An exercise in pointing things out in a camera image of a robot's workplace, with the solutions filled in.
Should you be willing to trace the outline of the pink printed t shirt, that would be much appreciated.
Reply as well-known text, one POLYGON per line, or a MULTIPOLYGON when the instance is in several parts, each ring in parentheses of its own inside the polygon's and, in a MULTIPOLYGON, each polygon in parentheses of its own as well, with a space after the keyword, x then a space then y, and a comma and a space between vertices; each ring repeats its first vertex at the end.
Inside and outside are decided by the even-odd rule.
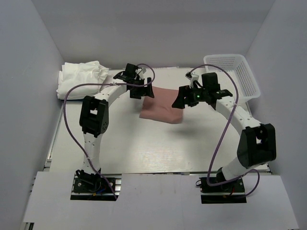
POLYGON ((139 118, 169 124, 180 124, 183 121, 183 110, 173 108, 178 90, 153 87, 154 98, 146 96, 143 100, 139 118))

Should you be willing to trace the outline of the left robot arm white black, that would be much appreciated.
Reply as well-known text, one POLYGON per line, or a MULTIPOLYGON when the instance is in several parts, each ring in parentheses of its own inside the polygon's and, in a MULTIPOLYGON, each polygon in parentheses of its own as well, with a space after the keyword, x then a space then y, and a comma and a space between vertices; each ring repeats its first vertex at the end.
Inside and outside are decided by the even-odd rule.
POLYGON ((85 96, 82 103, 79 124, 84 138, 84 156, 82 170, 90 174, 85 186, 90 191, 101 187, 101 179, 95 174, 100 171, 100 145, 103 134, 109 125, 109 108, 122 94, 130 92, 130 98, 154 98, 152 78, 145 78, 146 68, 128 63, 124 71, 111 78, 102 90, 94 96, 85 96))

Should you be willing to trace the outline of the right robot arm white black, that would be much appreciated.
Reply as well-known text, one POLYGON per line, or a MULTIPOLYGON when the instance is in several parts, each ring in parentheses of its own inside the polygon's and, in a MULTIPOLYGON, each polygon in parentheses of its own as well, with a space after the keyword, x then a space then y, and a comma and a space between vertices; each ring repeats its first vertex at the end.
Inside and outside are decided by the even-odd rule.
POLYGON ((190 83, 181 86, 172 104, 173 108, 184 109, 194 107, 200 102, 210 105, 226 119, 226 126, 232 126, 240 135, 236 157, 216 174, 215 183, 222 191, 228 191, 234 181, 240 179, 254 168, 276 159, 276 136, 272 124, 263 124, 238 105, 238 97, 234 97, 227 89, 221 89, 217 74, 205 73, 199 76, 188 72, 186 78, 190 83))

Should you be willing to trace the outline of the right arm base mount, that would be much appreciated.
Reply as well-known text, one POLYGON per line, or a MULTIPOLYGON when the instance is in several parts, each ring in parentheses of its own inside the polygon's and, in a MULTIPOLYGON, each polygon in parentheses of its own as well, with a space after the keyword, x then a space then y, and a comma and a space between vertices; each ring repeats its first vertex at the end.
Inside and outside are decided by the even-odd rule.
POLYGON ((202 204, 243 204, 247 202, 242 179, 224 185, 209 186, 206 177, 201 177, 195 185, 200 188, 202 204))

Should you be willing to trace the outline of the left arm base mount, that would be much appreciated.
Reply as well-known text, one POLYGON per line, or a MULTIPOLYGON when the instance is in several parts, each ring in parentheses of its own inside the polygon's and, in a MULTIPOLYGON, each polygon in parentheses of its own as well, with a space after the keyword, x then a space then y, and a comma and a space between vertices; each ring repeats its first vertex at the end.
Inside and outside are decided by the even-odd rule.
POLYGON ((106 178, 112 187, 115 196, 107 181, 98 174, 88 174, 84 170, 77 170, 74 175, 71 189, 71 200, 78 201, 116 201, 119 196, 120 179, 106 178))

